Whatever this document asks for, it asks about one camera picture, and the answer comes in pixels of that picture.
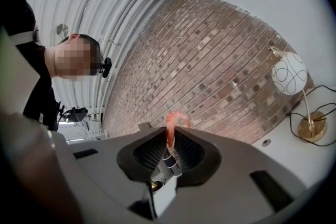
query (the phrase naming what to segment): man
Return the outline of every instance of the man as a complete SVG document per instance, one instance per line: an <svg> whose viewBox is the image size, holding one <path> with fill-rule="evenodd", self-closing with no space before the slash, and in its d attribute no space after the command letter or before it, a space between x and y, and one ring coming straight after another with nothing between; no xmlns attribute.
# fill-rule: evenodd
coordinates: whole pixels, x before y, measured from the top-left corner
<svg viewBox="0 0 336 224"><path fill-rule="evenodd" d="M35 29L35 16L26 0L9 0L2 18L11 40L40 75L23 114L56 131L57 109L51 79L78 80L97 74L101 68L99 43L90 36L72 34L54 47L36 44L29 36Z"/></svg>

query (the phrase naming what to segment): patterned lampshade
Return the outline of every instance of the patterned lampshade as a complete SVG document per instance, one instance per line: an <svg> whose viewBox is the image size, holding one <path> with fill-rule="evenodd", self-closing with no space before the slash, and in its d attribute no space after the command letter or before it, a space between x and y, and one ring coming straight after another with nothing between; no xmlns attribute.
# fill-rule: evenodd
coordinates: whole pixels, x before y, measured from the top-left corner
<svg viewBox="0 0 336 224"><path fill-rule="evenodd" d="M293 95L303 90L307 82L307 69L300 56L284 52L271 70L272 79L280 92Z"/></svg>

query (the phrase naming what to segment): fluorescent light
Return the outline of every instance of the fluorescent light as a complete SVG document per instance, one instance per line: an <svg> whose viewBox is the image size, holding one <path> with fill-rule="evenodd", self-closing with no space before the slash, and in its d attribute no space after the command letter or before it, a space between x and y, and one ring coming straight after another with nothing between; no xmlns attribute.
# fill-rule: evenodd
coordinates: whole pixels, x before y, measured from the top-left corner
<svg viewBox="0 0 336 224"><path fill-rule="evenodd" d="M72 139L72 140L67 140L67 142L70 142L70 141L81 141L81 140L84 140L84 138L79 138L79 139Z"/></svg>
<svg viewBox="0 0 336 224"><path fill-rule="evenodd" d="M65 122L65 121L61 121L59 122L60 125L72 125L74 124L74 122Z"/></svg>

